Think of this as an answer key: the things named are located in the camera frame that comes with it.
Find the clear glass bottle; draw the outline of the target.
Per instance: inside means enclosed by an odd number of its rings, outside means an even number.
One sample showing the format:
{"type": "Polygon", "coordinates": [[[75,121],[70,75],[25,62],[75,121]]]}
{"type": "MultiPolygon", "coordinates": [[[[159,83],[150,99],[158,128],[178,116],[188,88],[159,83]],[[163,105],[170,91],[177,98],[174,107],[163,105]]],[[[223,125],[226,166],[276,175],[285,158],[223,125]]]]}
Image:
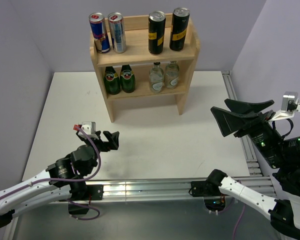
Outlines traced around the clear glass bottle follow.
{"type": "Polygon", "coordinates": [[[170,61],[165,67],[164,85],[168,89],[174,89],[179,80],[179,65],[176,61],[170,61]]]}
{"type": "Polygon", "coordinates": [[[160,62],[154,62],[153,67],[149,71],[149,88],[158,94],[162,91],[164,85],[164,70],[161,68],[160,62]]]}

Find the black yellow can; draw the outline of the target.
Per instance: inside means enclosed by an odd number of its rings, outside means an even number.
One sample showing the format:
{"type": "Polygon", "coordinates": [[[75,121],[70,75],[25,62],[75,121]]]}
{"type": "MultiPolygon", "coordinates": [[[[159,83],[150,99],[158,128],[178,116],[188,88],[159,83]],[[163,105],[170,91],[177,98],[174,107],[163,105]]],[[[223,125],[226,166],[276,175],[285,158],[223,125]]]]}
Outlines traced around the black yellow can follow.
{"type": "Polygon", "coordinates": [[[148,50],[153,55],[163,52],[166,27],[166,15],[162,11],[154,11],[148,15],[148,50]]]}
{"type": "Polygon", "coordinates": [[[169,48],[179,52],[183,50],[190,18],[190,10],[185,7],[177,7],[172,13],[171,33],[169,48]]]}

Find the blue silver Red Bull can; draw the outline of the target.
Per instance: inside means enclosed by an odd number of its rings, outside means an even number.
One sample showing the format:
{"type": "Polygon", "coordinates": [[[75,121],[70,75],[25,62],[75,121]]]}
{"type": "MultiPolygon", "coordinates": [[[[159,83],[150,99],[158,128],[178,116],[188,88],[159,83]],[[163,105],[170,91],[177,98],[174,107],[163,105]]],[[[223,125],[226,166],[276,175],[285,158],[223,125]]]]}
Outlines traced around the blue silver Red Bull can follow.
{"type": "Polygon", "coordinates": [[[96,49],[100,53],[110,51],[110,42],[106,30],[105,17],[100,12],[89,15],[89,24],[95,40],[96,49]]]}

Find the silver light-blue energy can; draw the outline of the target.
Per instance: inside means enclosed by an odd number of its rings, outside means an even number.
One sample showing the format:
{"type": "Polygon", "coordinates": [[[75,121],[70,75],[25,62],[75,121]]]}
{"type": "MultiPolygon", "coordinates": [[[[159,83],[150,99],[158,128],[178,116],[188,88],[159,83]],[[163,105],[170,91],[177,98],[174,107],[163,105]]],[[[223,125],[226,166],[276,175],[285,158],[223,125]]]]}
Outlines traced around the silver light-blue energy can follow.
{"type": "Polygon", "coordinates": [[[112,12],[107,18],[113,50],[119,54],[124,53],[127,49],[124,18],[119,12],[112,12]]]}

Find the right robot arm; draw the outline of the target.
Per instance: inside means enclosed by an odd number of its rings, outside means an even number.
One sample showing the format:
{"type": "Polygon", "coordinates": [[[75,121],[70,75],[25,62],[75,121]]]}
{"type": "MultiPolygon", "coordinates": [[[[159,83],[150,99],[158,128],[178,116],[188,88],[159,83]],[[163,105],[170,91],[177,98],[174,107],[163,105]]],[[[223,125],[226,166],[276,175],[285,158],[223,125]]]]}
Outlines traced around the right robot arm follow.
{"type": "Polygon", "coordinates": [[[213,106],[213,114],[221,134],[236,138],[248,136],[267,164],[276,169],[273,177],[279,182],[287,199],[263,195],[242,185],[221,170],[214,169],[206,179],[206,189],[212,195],[224,194],[263,214],[271,226],[281,234],[300,240],[300,136],[287,139],[280,135],[275,122],[288,120],[300,113],[299,99],[282,102],[280,111],[262,111],[274,104],[273,100],[249,103],[226,99],[228,110],[213,106]]]}

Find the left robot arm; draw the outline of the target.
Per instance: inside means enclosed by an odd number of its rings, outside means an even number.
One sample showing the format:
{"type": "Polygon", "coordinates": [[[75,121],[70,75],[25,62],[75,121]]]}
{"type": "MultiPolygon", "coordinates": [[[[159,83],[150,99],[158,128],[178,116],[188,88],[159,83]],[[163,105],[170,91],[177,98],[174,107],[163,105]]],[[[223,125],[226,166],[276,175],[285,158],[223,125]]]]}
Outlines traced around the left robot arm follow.
{"type": "Polygon", "coordinates": [[[0,228],[27,210],[58,201],[74,204],[87,196],[86,182],[101,168],[100,153],[118,150],[120,133],[83,124],[74,130],[83,145],[36,176],[0,191],[0,228]]]}

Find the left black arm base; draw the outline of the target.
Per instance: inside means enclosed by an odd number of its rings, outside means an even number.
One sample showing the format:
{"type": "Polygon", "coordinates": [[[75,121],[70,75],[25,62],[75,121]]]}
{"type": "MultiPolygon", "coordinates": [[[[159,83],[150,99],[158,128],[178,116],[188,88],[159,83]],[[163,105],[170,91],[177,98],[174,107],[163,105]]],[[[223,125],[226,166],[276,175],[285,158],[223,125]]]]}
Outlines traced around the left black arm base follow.
{"type": "Polygon", "coordinates": [[[103,194],[104,186],[102,184],[87,185],[85,189],[76,192],[75,196],[66,200],[69,215],[81,221],[98,218],[101,213],[97,208],[92,207],[92,201],[101,201],[103,194]],[[96,216],[85,217],[89,210],[96,211],[96,216]]]}

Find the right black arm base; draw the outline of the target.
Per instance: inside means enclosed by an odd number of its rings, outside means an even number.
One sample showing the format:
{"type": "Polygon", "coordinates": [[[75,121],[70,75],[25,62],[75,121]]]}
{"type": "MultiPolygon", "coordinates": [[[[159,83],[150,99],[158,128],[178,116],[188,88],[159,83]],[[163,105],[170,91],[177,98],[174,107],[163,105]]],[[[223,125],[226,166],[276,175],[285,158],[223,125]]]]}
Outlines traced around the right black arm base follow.
{"type": "Polygon", "coordinates": [[[207,180],[191,181],[188,194],[193,198],[203,198],[204,206],[209,213],[225,212],[235,203],[234,198],[226,197],[217,186],[207,180]]]}

